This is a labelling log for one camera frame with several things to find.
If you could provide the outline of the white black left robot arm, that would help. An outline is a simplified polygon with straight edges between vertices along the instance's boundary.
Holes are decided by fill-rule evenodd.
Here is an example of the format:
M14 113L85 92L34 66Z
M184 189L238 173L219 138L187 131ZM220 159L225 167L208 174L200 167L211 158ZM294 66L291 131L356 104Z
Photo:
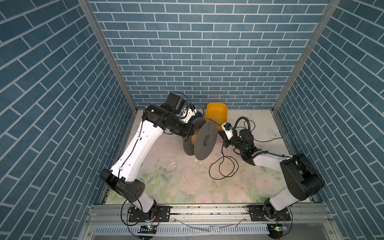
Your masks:
M179 117L182 109L184 116ZM193 134L189 119L197 113L192 104L173 107L169 104L150 105L142 115L131 143L111 169L103 169L100 178L107 186L137 207L145 218L153 219L157 202L145 193L145 184L137 179L139 169L155 141L169 130L172 134L187 138Z

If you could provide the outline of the grey perforated cable spool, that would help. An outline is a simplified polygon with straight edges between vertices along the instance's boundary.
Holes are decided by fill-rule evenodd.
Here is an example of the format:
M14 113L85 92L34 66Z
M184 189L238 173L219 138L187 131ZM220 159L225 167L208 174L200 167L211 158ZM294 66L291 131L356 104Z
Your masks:
M218 126L214 121L203 118L194 119L192 124L194 134L184 138L183 149L187 155L202 161L211 154L216 145Z

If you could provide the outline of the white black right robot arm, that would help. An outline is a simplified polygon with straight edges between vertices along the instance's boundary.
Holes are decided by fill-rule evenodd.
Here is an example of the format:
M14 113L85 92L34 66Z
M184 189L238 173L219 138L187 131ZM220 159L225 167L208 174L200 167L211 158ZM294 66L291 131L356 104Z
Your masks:
M304 154L291 156L262 151L251 143L249 130L236 134L233 128L219 131L225 148L234 147L240 151L244 162L251 166L265 167L283 174L286 186L265 201L263 214L274 221L291 205L318 193L325 185L321 173L311 165Z

